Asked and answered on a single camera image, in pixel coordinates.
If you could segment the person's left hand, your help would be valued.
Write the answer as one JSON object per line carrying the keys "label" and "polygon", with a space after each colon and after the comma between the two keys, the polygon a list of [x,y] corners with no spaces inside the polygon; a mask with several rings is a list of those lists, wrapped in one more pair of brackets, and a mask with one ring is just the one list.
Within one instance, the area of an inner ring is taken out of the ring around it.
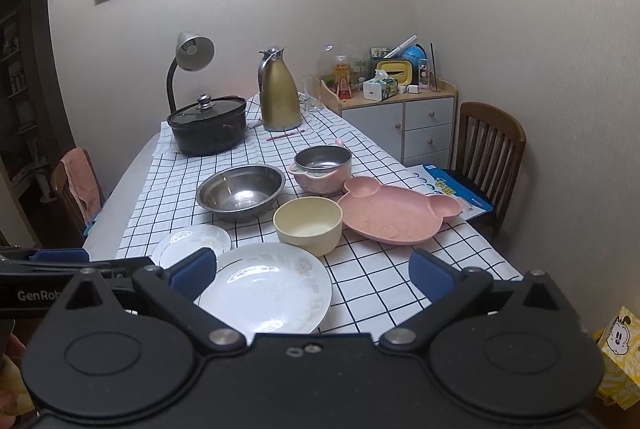
{"label": "person's left hand", "polygon": [[30,413],[34,409],[32,399],[24,385],[16,360],[21,360],[25,345],[9,335],[1,355],[1,424],[12,425],[17,416]]}

